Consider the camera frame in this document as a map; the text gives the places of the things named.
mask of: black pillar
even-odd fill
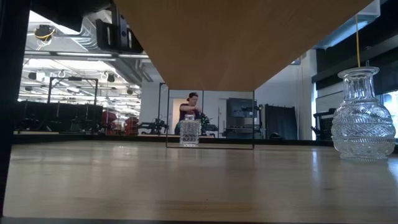
[[[30,0],[0,0],[0,217],[3,217],[13,116],[21,82],[29,10]]]

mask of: man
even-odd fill
[[[184,120],[186,114],[194,114],[195,119],[200,119],[201,108],[197,106],[198,93],[190,93],[187,98],[188,103],[180,105],[180,118],[178,121]],[[175,126],[174,134],[180,134],[180,123]]]

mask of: wooden tabletop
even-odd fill
[[[254,91],[372,0],[114,2],[171,90]]]
[[[9,217],[397,223],[398,158],[343,161],[330,147],[166,149],[77,141],[14,146]]]

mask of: glass decanter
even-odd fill
[[[185,120],[180,122],[180,146],[197,147],[199,144],[200,121],[195,120],[195,115],[186,114]]]
[[[376,67],[359,67],[338,74],[344,101],[333,115],[333,144],[340,157],[357,161],[387,159],[395,146],[396,129],[390,112],[374,95]]]

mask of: yellow cord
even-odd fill
[[[361,60],[359,59],[359,36],[358,36],[358,15],[355,15],[356,24],[356,59],[358,61],[358,68],[361,66]]]
[[[44,44],[40,45],[40,47],[37,48],[36,50],[40,50],[43,46],[44,46]]]

